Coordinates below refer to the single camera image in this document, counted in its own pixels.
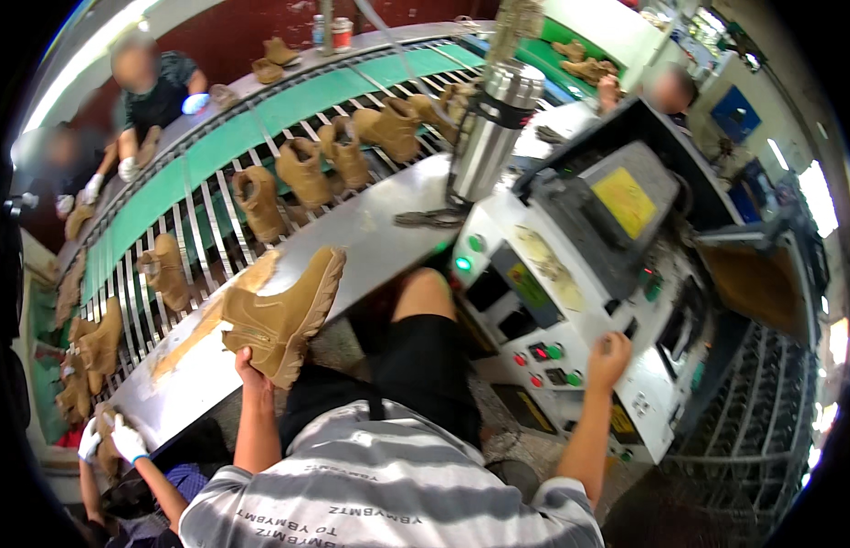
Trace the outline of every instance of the jar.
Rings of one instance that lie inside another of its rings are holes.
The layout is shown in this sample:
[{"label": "jar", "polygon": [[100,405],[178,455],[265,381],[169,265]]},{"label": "jar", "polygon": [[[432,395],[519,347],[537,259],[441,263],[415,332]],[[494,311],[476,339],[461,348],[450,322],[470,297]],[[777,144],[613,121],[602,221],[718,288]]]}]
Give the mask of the jar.
[{"label": "jar", "polygon": [[352,49],[352,22],[348,17],[333,20],[333,52],[343,53]]},{"label": "jar", "polygon": [[324,16],[320,13],[312,18],[312,47],[324,44]]}]

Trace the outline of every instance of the black shorts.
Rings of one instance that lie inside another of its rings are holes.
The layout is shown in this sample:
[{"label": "black shorts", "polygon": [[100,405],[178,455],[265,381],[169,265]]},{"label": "black shorts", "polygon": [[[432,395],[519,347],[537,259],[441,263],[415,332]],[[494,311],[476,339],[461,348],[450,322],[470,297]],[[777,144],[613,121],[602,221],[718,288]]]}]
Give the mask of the black shorts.
[{"label": "black shorts", "polygon": [[410,316],[391,324],[385,351],[368,358],[372,382],[306,364],[288,393],[278,433],[282,455],[312,420],[355,400],[369,400],[370,417],[379,399],[397,401],[480,449],[482,419],[467,382],[470,362],[458,326],[444,316]]}]

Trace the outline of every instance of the stainless steel table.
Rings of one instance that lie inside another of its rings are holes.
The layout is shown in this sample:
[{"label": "stainless steel table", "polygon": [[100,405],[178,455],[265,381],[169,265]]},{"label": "stainless steel table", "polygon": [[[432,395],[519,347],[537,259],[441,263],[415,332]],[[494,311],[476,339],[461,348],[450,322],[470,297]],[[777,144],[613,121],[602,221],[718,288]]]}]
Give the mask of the stainless steel table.
[{"label": "stainless steel table", "polygon": [[[481,26],[483,32],[490,32],[494,27],[494,21],[477,21],[477,23]],[[467,30],[456,23],[446,22],[402,26],[391,29],[391,32],[397,42],[409,43],[452,36],[458,33],[467,32]],[[352,37],[352,49],[346,53],[333,55],[331,57],[323,57],[315,49],[302,51],[300,53],[299,64],[288,67],[285,71],[285,76],[277,82],[264,85],[255,80],[254,74],[247,74],[239,80],[228,84],[228,86],[244,100],[260,93],[266,88],[279,85],[281,82],[284,82],[289,78],[310,70],[318,69],[327,63],[348,59],[362,53],[372,52],[390,46],[391,45],[387,38],[381,32],[365,32],[364,34]],[[167,153],[167,151],[177,147],[189,135],[194,132],[202,131],[206,125],[211,123],[220,114],[221,112],[214,104],[208,104],[206,108],[198,114],[179,116],[178,119],[164,128],[163,135],[157,143],[157,152],[152,160],[152,165],[159,162],[161,156]],[[124,194],[124,192],[126,192],[127,189],[132,188],[132,184],[133,183],[125,183],[117,175],[105,183],[102,188],[102,192],[100,193],[99,200],[96,203],[95,215],[93,215],[93,217],[86,221],[81,227],[78,238],[74,241],[66,242],[59,252],[58,263],[60,275],[58,276],[58,279],[62,279],[87,237],[90,236],[93,229],[98,226],[101,219],[106,215],[106,213],[108,213],[114,203]]]},{"label": "stainless steel table", "polygon": [[[402,228],[392,223],[397,213],[444,207],[448,172],[446,153],[422,159],[303,227],[277,247],[282,256],[276,272],[259,293],[271,295],[287,289],[319,247],[345,247],[348,260],[327,321],[338,317],[455,237],[457,229]],[[233,369],[233,354],[225,352],[222,344],[221,331],[227,325],[200,340],[181,358],[173,373],[156,383],[151,378],[156,360],[189,336],[205,307],[179,323],[109,399],[142,433],[151,452],[242,384]]]}]

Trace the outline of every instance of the conveyor belt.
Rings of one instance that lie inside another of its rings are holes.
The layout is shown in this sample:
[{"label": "conveyor belt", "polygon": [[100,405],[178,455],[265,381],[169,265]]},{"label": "conveyor belt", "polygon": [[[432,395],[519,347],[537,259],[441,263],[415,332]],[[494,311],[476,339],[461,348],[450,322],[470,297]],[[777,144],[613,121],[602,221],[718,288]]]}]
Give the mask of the conveyor belt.
[{"label": "conveyor belt", "polygon": [[[422,77],[434,98],[449,83],[472,81],[481,72],[477,66],[484,62],[447,40],[412,44],[405,50],[412,70]],[[316,132],[333,116],[350,115],[360,108],[379,108],[387,96],[407,97],[418,92],[400,67],[397,55],[387,51],[370,53],[301,74],[286,85],[266,90],[237,105],[238,111],[231,111],[211,132],[194,136],[178,153],[167,155],[159,170],[134,194],[126,196],[110,225],[103,220],[87,240],[87,270],[81,288],[85,305],[80,315],[99,321],[106,299],[111,296],[119,297],[123,313],[118,370],[107,378],[103,392],[94,400],[110,397],[185,316],[184,312],[168,309],[134,266],[144,250],[153,248],[157,234],[168,232],[176,236],[185,276],[193,289],[190,306],[197,309],[227,279],[252,264],[269,247],[254,238],[244,214],[233,201],[229,180],[234,172],[252,165],[270,168],[286,139],[299,136],[318,140]],[[552,105],[544,100],[541,107]],[[401,164],[391,161],[379,148],[366,148],[364,155],[374,181],[447,146],[435,128],[427,125],[419,130],[417,138],[421,145],[419,156]],[[215,164],[228,156],[231,160],[223,160],[224,165]],[[323,169],[328,171],[328,177],[333,174],[327,162]],[[357,194],[338,189],[333,203],[315,212],[304,211],[293,194],[284,194],[278,203],[289,227],[287,237],[293,237],[302,226],[317,222],[319,216],[329,214],[332,207]],[[179,227],[183,237],[178,236]]]}]

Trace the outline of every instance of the metal cylinder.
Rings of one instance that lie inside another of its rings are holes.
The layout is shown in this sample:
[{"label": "metal cylinder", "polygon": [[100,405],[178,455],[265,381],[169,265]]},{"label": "metal cylinder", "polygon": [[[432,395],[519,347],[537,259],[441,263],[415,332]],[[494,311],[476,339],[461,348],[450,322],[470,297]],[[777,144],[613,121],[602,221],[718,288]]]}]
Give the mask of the metal cylinder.
[{"label": "metal cylinder", "polygon": [[452,183],[452,190],[471,202],[491,194],[543,95],[543,73],[518,60],[488,66],[483,79],[484,93],[470,113],[475,117],[473,130],[460,152]]}]

